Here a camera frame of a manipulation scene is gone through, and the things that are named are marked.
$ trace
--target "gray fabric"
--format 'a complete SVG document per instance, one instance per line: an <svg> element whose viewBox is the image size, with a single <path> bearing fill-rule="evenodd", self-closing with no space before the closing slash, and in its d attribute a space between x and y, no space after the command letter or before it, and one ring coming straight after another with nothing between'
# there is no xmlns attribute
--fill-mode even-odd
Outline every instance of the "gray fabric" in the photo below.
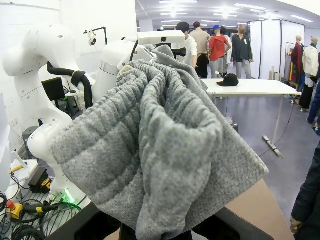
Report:
<svg viewBox="0 0 320 240"><path fill-rule="evenodd" d="M138 240L190 230L268 172L194 69L168 46L156 54L154 62L131 62L134 69L51 145L65 175Z"/></svg>
<svg viewBox="0 0 320 240"><path fill-rule="evenodd" d="M251 79L251 64L248 60L243 60L242 62L235 63L236 76L238 77L238 79L242 78L242 67L244 68L246 79Z"/></svg>
<svg viewBox="0 0 320 240"><path fill-rule="evenodd" d="M226 74L228 72L229 64L227 64L227 55L223 57L223 73Z"/></svg>
<svg viewBox="0 0 320 240"><path fill-rule="evenodd" d="M211 78L212 79L222 79L220 74L216 74L215 72L223 73L224 71L224 58L221 57L215 61L210 61L211 67Z"/></svg>

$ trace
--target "green led light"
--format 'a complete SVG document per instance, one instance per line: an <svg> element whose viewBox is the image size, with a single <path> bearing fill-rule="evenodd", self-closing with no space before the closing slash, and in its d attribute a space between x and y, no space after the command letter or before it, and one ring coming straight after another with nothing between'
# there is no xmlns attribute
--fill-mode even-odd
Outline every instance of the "green led light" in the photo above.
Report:
<svg viewBox="0 0 320 240"><path fill-rule="evenodd" d="M73 203L75 201L75 199L71 196L70 192L66 189L65 193L67 194L67 196L69 198L69 202Z"/></svg>

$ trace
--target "person's hand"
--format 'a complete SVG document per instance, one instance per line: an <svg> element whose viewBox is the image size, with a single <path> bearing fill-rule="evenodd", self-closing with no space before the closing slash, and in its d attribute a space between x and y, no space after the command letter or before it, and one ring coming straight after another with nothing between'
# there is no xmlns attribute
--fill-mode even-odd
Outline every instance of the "person's hand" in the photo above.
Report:
<svg viewBox="0 0 320 240"><path fill-rule="evenodd" d="M303 223L295 220L292 216L290 217L290 222L291 222L290 230L291 230L291 232L296 234L300 230L300 228L302 227Z"/></svg>

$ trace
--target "red shirt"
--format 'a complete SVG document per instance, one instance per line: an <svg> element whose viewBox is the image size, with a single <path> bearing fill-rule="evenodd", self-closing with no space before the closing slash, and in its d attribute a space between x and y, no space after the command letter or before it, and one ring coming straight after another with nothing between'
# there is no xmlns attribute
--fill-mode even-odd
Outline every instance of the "red shirt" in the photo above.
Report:
<svg viewBox="0 0 320 240"><path fill-rule="evenodd" d="M225 56L225 44L228 44L228 40L225 38L225 36L214 36L211 38L209 44L209 48L212 50L210 56L211 61L214 62L215 60Z"/></svg>

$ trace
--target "gray floor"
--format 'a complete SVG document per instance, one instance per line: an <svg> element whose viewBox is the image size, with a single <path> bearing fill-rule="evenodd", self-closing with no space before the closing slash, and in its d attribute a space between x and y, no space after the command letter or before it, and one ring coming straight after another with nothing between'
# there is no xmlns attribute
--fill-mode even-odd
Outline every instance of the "gray floor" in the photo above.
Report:
<svg viewBox="0 0 320 240"><path fill-rule="evenodd" d="M232 68L229 72L234 73L235 69ZM227 116L239 124L239 134L258 155L268 150L262 136L267 135L270 139L273 137L279 104L279 97L234 97L228 99L227 108L226 99L217 100L217 107L222 114L225 115L227 109ZM277 157L271 150L261 157L269 168L269 174L264 180L288 222L320 140L312 130L312 125L306 122L308 113L300 112L298 106L292 105L285 98L276 141L283 135L291 113L288 128L276 145L284 158Z"/></svg>

